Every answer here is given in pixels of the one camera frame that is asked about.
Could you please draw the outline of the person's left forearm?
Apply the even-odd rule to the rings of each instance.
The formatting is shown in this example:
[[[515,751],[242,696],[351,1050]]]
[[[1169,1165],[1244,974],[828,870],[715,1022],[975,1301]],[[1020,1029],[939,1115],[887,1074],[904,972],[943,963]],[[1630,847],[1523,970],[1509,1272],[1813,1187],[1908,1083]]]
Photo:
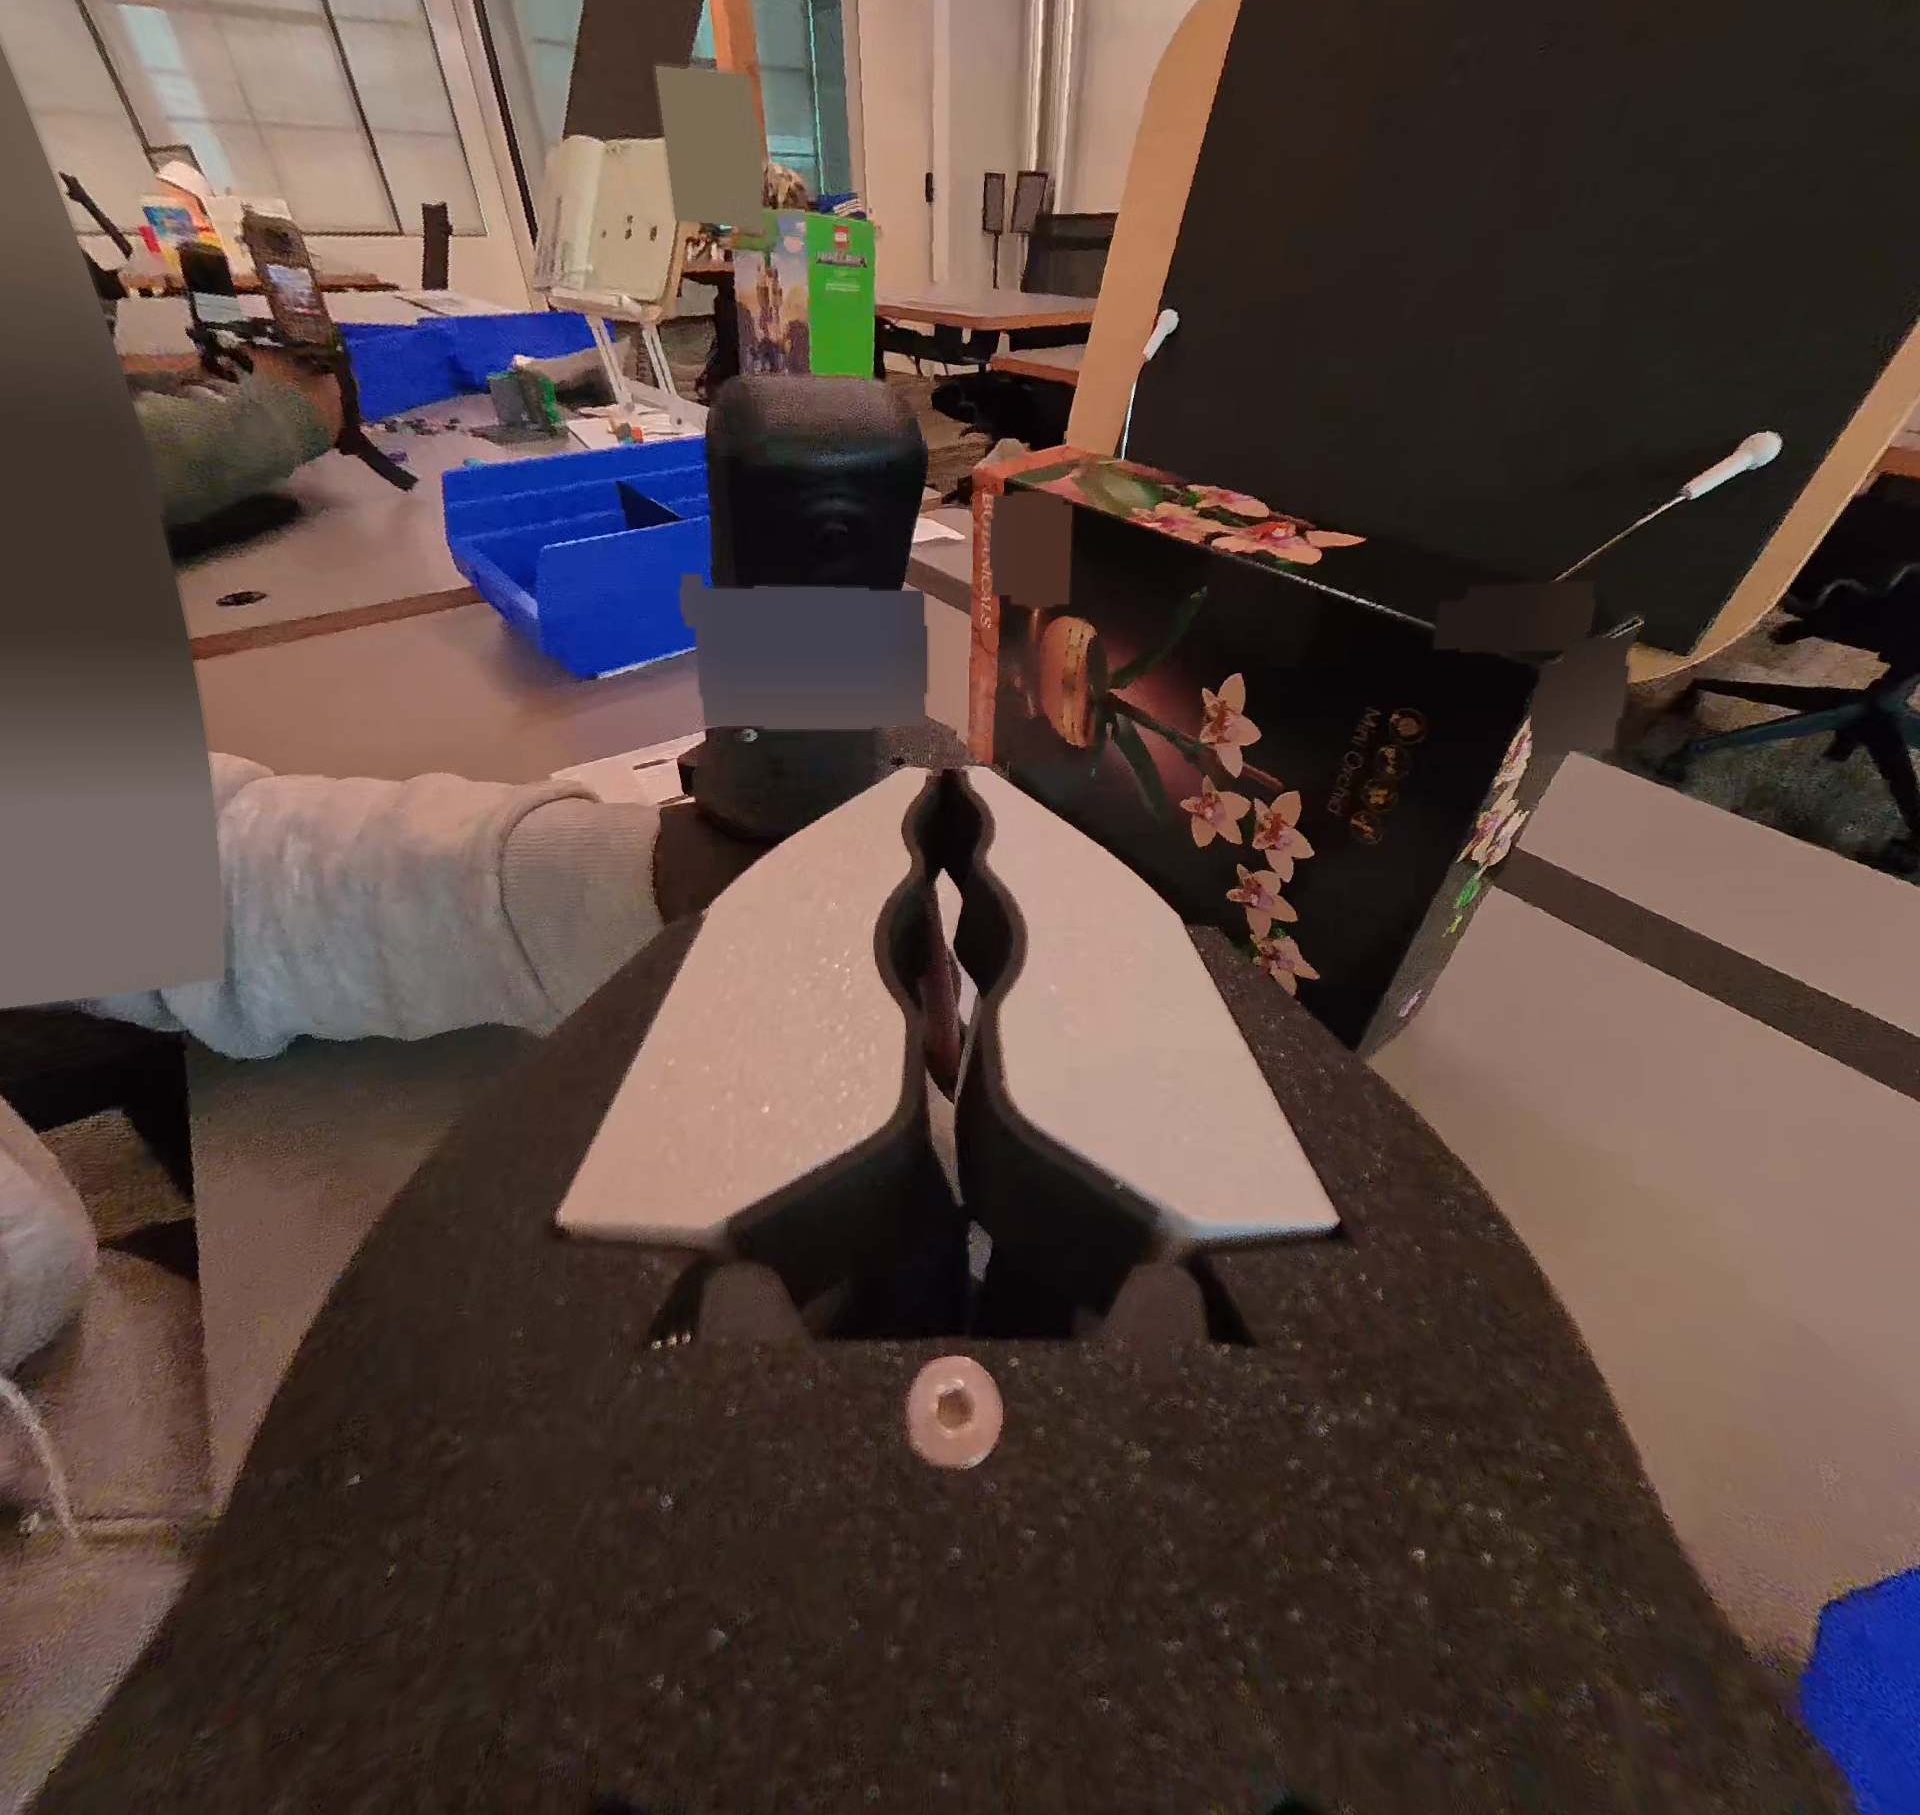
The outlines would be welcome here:
[[[662,930],[660,809],[574,781],[278,773],[211,752],[226,970],[76,1004],[228,1058],[550,1033]]]

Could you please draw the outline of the blue storage bin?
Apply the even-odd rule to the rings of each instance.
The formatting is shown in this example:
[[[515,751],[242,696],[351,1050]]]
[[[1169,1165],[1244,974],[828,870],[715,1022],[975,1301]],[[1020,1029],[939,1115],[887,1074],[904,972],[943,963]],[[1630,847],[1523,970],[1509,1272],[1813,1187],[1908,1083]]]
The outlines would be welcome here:
[[[341,322],[362,414],[411,414],[486,388],[515,357],[593,356],[587,318],[567,311],[424,316],[414,322]]]

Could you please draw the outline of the person's grey sweater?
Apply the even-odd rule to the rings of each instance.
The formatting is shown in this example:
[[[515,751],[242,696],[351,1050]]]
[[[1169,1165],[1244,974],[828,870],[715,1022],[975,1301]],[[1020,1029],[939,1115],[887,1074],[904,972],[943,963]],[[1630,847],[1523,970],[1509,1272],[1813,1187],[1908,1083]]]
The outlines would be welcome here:
[[[86,1206],[59,1159],[2,1101],[2,1376],[18,1377],[83,1313],[97,1266]]]

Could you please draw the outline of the black office chair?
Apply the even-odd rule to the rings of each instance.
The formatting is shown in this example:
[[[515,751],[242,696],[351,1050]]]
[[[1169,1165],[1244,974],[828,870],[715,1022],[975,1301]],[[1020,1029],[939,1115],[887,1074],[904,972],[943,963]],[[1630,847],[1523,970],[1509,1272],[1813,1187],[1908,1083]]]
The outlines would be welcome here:
[[[1681,733],[1650,769],[1763,823],[1807,827],[1871,868],[1915,878],[1917,483],[1884,476],[1826,532],[1763,637],[1866,657],[1866,681],[1701,675]]]

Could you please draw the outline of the narrow black partition panel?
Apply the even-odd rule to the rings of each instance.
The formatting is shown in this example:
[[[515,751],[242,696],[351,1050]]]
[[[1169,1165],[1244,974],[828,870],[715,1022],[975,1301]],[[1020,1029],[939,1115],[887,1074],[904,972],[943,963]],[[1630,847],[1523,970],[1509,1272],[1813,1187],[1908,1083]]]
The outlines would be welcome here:
[[[703,15],[713,59],[759,88],[752,0],[583,0],[563,133],[658,138],[657,68],[684,68]]]

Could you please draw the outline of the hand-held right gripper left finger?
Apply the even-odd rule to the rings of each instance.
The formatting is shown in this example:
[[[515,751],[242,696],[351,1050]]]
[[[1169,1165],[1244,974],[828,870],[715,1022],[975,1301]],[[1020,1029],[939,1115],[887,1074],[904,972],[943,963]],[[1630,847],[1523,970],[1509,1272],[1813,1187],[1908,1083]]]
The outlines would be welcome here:
[[[899,1253],[953,1217],[930,1144],[939,967],[925,826],[891,771],[780,842],[701,918],[556,1211],[576,1239]]]

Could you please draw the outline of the phone on tripod stand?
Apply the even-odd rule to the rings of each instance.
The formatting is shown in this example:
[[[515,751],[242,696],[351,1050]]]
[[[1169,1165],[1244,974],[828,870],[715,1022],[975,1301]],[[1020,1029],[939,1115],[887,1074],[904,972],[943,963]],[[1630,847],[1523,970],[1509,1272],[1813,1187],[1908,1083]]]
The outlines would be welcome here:
[[[341,434],[337,436],[341,453],[360,459],[370,473],[398,490],[418,486],[416,476],[392,457],[386,457],[366,434],[351,360],[342,335],[325,308],[320,272],[297,224],[290,218],[246,204],[242,242],[272,318],[269,330],[257,341],[272,341],[273,348],[333,380],[342,414]]]

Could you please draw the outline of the blue divided parts bin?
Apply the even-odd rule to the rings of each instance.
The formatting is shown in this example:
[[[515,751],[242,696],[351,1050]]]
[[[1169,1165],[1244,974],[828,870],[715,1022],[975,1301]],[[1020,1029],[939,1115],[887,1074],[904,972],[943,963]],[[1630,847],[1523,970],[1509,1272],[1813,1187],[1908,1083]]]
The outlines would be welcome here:
[[[469,462],[439,483],[456,570],[569,675],[692,651],[682,578],[708,578],[703,436]]]

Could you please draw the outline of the black orchid set box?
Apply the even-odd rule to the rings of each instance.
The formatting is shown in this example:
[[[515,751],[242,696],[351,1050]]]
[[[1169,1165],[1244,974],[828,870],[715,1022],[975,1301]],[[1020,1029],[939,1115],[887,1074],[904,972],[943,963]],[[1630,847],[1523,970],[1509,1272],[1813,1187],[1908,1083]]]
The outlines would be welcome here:
[[[1341,1044],[1414,1016],[1637,623],[1064,446],[973,470],[973,756]]]

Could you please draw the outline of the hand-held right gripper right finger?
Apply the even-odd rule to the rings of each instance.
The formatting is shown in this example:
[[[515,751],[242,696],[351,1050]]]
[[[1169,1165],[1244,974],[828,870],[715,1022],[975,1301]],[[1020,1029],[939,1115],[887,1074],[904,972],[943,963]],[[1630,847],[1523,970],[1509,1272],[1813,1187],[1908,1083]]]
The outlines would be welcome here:
[[[973,1096],[1033,1153],[989,1181],[995,1237],[1086,1196],[1169,1251],[1325,1237],[1338,1213],[1178,911],[987,769],[958,926],[977,986]]]

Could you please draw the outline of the green brick set box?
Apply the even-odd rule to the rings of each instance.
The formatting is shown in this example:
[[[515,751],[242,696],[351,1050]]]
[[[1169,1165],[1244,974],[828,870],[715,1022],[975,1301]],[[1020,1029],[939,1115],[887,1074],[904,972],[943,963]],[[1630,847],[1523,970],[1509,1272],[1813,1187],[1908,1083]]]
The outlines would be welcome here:
[[[743,375],[870,379],[875,369],[875,228],[847,210],[766,210],[731,240]]]

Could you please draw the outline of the black floor lamp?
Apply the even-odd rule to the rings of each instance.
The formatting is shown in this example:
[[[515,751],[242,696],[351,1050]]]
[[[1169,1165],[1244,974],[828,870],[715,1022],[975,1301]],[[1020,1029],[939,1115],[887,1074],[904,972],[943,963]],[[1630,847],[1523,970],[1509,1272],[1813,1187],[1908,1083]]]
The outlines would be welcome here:
[[[499,124],[501,149],[509,166],[511,183],[516,191],[525,242],[530,248],[537,242],[537,206],[530,182],[525,170],[525,155],[518,141],[518,129],[515,118],[511,89],[508,88],[505,72],[501,67],[499,39],[493,26],[491,0],[469,0],[470,15],[474,20],[474,31],[478,35],[481,55],[484,61],[486,80],[493,94],[495,116]]]

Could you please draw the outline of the white flip chart easel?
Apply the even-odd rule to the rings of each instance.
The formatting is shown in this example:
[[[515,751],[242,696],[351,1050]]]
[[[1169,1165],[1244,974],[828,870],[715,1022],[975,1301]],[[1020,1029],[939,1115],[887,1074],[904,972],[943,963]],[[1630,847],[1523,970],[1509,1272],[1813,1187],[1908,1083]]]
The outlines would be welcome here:
[[[620,308],[658,308],[673,287],[680,226],[660,138],[567,135],[548,155],[530,287]]]

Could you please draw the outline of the grey desk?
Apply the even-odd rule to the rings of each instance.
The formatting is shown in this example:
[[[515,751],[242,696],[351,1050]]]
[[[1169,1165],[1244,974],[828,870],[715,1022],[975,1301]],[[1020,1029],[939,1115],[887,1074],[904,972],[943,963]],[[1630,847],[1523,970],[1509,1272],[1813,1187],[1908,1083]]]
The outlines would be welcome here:
[[[1850,1811],[1788,1677],[1915,1566],[1913,891],[1566,761],[1355,1055],[1193,937],[1332,1193],[1110,1332],[839,1341],[554,1211],[689,926],[561,1030],[197,1076],[191,1355],[4,1525],[4,1811]]]

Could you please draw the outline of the instruction booklet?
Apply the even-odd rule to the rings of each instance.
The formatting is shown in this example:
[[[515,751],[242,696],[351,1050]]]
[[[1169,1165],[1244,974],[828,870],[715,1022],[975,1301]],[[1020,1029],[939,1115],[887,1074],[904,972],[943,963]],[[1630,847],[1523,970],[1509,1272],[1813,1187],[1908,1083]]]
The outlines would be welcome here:
[[[682,761],[703,744],[705,733],[693,732],[558,769],[550,779],[574,784],[607,802],[670,805],[686,795]]]

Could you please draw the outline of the blue plastic bin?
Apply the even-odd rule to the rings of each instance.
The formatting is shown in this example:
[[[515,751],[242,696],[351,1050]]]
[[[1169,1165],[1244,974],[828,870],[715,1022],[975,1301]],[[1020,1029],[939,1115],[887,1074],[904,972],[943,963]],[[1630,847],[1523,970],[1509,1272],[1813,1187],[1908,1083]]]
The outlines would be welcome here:
[[[1915,1566],[1822,1607],[1798,1707],[1859,1812],[1917,1811]]]

